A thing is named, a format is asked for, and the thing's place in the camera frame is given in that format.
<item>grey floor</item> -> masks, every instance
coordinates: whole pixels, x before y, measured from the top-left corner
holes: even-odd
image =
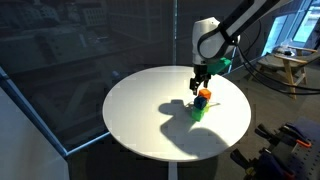
[[[307,66],[308,87],[320,88],[320,61]],[[259,156],[258,151],[269,143],[254,133],[263,123],[270,130],[285,122],[304,117],[320,123],[320,95],[298,96],[297,100],[248,81],[248,72],[238,69],[227,78],[246,95],[252,110],[248,131],[241,140],[219,156],[191,163],[178,164],[179,180],[237,180],[244,170],[230,159],[230,152],[238,148],[246,158]],[[128,151],[111,136],[68,157],[71,180],[144,180],[167,179],[166,162],[147,159]]]

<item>chair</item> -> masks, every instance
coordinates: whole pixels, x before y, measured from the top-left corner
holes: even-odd
[[[320,53],[314,49],[289,47],[296,51],[296,56],[286,56],[283,54],[267,54],[257,60],[257,70],[260,72],[269,71],[272,75],[284,78],[290,85],[298,85],[301,81],[307,84],[307,75],[305,66],[317,59],[320,59]],[[290,87],[290,92],[295,93],[295,88]]]

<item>window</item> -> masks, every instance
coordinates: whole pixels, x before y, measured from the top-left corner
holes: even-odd
[[[319,17],[320,3],[312,3],[293,40],[298,42],[306,42]]]
[[[68,5],[63,1],[53,1],[59,7]],[[121,78],[125,78],[148,67],[172,64],[172,49],[168,48],[172,43],[170,3],[159,4],[163,13],[159,17],[163,22],[159,29],[164,35],[157,41],[151,41],[148,34],[155,36],[158,32],[146,28],[148,16],[123,15],[123,8],[131,8],[126,1],[114,1],[116,4],[106,1],[108,9],[113,12],[112,21],[108,24],[101,22],[106,18],[101,16],[106,12],[106,9],[101,10],[104,7],[88,5],[79,7],[83,12],[81,19],[88,24],[75,25],[66,21],[52,28],[38,28],[31,24],[26,28],[24,16],[21,16],[18,25],[10,24],[15,30],[15,37],[0,37],[1,46],[7,49],[0,53],[1,68],[17,88],[23,90],[21,93],[30,103],[28,107],[37,114],[32,116],[34,121],[43,121],[68,153],[108,132],[102,106],[106,94],[116,83],[111,77],[113,71],[120,72]],[[12,12],[1,14],[9,17],[27,8],[12,8]],[[75,6],[69,8],[76,10],[74,15],[80,15]],[[145,12],[147,7],[136,8]],[[34,21],[41,17],[38,10],[30,11]],[[67,13],[56,16],[70,18]],[[129,25],[131,21],[141,21],[146,27],[139,28],[139,23]],[[92,43],[99,37],[108,37],[108,41]],[[22,63],[24,59],[29,59],[30,63]]]
[[[264,47],[262,55],[265,55],[267,52],[271,53],[272,49],[274,48],[274,46],[277,43],[279,34],[280,34],[280,32],[286,22],[286,19],[287,19],[287,15],[277,17],[274,20],[274,23],[273,23],[272,28],[270,30],[268,40],[267,40],[267,43]]]

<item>building exterior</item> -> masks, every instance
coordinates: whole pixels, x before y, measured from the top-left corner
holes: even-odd
[[[36,29],[46,26],[45,20],[59,22],[56,10],[48,5],[33,5],[23,1],[0,1],[0,17],[13,29]]]
[[[106,9],[100,2],[67,3],[69,20],[86,27],[107,25]]]
[[[3,19],[3,16],[0,13],[0,38],[10,36],[12,34],[12,28],[6,23],[6,21]]]
[[[0,38],[0,66],[14,74],[107,53],[108,43],[96,38],[93,31],[75,25],[23,31]]]
[[[162,40],[161,0],[107,0],[111,29],[136,40]]]

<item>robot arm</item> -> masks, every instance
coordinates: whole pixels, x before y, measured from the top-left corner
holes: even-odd
[[[197,21],[193,27],[193,64],[195,78],[190,79],[190,89],[197,95],[204,82],[207,87],[211,75],[208,67],[220,61],[240,40],[240,34],[270,11],[292,0],[244,0],[223,22],[215,18]]]

